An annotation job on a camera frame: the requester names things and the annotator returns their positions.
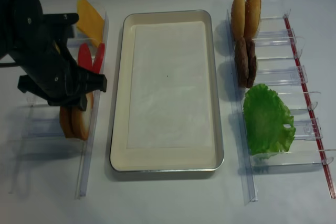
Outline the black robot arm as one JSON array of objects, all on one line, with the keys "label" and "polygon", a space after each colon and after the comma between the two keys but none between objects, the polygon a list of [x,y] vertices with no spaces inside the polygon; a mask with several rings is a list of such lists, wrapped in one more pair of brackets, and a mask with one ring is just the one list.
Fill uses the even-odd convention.
[{"label": "black robot arm", "polygon": [[10,55],[26,75],[18,89],[50,106],[87,108],[89,92],[107,89],[105,75],[79,66],[67,48],[76,13],[44,14],[39,0],[1,0],[1,57]]}]

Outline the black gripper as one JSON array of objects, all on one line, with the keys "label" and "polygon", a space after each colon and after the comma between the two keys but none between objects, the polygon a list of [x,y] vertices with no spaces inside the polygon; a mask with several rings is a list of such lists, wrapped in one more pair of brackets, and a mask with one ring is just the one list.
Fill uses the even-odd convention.
[{"label": "black gripper", "polygon": [[32,93],[50,106],[86,111],[87,98],[75,94],[106,92],[105,75],[77,66],[67,49],[78,14],[43,14],[39,0],[13,0],[9,17],[13,28],[9,55],[26,72],[17,86],[22,93]]}]

